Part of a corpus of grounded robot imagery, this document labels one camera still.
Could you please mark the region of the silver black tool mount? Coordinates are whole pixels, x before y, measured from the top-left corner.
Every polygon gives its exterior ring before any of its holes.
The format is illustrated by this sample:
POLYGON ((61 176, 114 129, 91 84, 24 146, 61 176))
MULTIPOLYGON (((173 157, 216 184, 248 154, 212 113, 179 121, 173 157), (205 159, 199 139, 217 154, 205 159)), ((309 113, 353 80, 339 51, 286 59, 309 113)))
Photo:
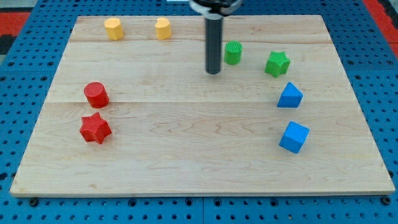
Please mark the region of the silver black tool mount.
POLYGON ((221 19, 231 15, 243 4, 243 0, 189 0, 192 10, 206 19, 221 19))

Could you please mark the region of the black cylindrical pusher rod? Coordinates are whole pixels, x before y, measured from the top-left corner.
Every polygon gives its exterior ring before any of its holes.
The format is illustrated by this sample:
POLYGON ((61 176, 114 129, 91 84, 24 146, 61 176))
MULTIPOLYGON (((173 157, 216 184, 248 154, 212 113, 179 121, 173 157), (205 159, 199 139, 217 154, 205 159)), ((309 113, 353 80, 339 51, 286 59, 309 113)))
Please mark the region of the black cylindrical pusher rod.
POLYGON ((223 18, 205 18, 205 70, 216 75, 221 71, 223 18))

